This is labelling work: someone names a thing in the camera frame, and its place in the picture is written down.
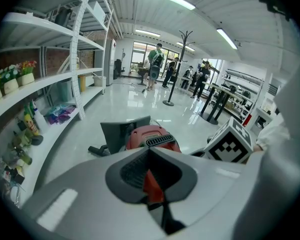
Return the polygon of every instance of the white bottle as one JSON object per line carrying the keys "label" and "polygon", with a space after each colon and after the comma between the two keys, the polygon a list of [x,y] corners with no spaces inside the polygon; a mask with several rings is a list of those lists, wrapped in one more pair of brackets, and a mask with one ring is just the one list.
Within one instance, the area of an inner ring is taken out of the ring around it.
{"label": "white bottle", "polygon": [[33,110],[34,110],[34,120],[36,122],[36,126],[40,129],[40,133],[44,134],[48,131],[49,126],[44,118],[44,116],[40,113],[38,110],[36,104],[32,101],[33,103]]}

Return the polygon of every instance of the refrigerator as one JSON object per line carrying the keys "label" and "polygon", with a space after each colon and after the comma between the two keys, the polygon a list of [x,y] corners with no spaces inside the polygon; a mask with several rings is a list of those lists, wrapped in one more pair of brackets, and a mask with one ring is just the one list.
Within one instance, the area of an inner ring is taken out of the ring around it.
{"label": "refrigerator", "polygon": [[[104,49],[104,65],[103,75],[106,77],[106,85],[109,86],[114,82],[114,69],[115,69],[115,52],[116,41],[114,39],[107,40]],[[100,68],[102,63],[102,52],[98,51],[94,53],[94,66]]]}

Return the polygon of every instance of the ceiling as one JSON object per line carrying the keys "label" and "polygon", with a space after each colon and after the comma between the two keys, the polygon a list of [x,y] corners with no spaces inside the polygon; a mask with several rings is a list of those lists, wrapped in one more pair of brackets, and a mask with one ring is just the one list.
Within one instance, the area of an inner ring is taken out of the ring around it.
{"label": "ceiling", "polygon": [[[161,34],[158,39],[178,47],[179,31],[193,31],[188,42],[194,58],[216,58],[270,69],[291,71],[300,63],[300,38],[293,21],[267,11],[258,0],[186,0],[188,10],[169,0],[113,0],[122,31]],[[219,35],[224,31],[241,44],[234,50]]]}

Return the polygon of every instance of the glossy floor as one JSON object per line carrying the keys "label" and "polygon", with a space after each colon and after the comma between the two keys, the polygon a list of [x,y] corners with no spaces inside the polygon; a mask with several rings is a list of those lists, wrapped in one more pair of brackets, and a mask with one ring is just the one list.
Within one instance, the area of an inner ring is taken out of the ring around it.
{"label": "glossy floor", "polygon": [[207,144],[207,137],[213,135],[230,117],[222,112],[213,125],[198,112],[205,104],[205,99],[190,98],[191,93],[175,89],[171,101],[174,106],[167,106],[170,90],[158,82],[152,91],[143,90],[138,85],[140,80],[121,78],[106,88],[105,94],[99,94],[85,107],[85,118],[77,116],[56,141],[46,159],[36,189],[61,175],[71,167],[90,159],[96,159],[88,152],[89,146],[99,148],[105,144],[105,137],[100,122],[125,122],[150,115],[178,141],[183,153],[189,154]]}

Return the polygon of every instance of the yellow bottle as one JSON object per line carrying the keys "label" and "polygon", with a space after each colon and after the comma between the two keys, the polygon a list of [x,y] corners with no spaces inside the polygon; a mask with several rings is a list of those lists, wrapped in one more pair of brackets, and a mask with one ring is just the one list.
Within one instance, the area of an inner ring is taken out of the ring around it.
{"label": "yellow bottle", "polygon": [[33,133],[33,135],[38,136],[40,135],[40,132],[38,128],[36,127],[34,121],[32,120],[30,114],[28,113],[28,108],[24,107],[24,121],[30,131]]}

